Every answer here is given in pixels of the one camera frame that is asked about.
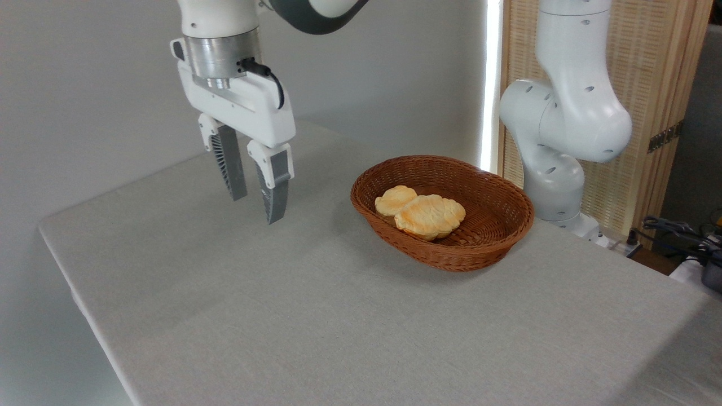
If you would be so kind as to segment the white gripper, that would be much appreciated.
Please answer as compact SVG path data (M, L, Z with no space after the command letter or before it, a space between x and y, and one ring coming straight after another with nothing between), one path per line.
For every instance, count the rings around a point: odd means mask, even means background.
M296 173L286 142L296 136L289 96L280 106L278 84L272 78L248 73L230 79L229 88L209 87L192 74L184 40L171 41L171 51L185 95L200 111L198 124L206 151L214 155L233 201L247 195L237 132L250 137L249 157L256 166L268 224L284 218L289 182Z

